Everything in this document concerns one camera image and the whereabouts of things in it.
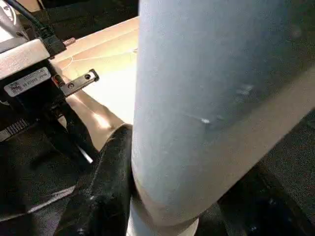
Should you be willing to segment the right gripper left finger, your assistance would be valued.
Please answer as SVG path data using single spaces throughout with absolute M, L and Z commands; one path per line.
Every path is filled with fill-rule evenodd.
M 124 236 L 134 190 L 132 126 L 107 139 L 93 169 L 79 178 L 54 232 L 56 236 Z

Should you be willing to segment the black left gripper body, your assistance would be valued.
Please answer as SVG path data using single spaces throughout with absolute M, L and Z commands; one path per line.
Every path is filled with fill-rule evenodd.
M 5 141 L 28 125 L 47 124 L 47 112 L 54 106 L 69 106 L 66 98 L 99 80 L 94 69 L 65 82 L 54 69 L 24 69 L 0 74 L 0 99 L 20 114 L 0 132 Z

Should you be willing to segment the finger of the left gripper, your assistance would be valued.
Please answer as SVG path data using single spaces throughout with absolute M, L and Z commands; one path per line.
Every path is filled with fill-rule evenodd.
M 47 112 L 47 137 L 82 172 L 90 171 L 98 160 L 87 127 L 70 106 L 54 106 Z

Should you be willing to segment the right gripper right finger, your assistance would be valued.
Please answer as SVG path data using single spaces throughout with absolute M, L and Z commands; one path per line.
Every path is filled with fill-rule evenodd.
M 262 165 L 218 201 L 230 236 L 306 236 L 308 220 Z

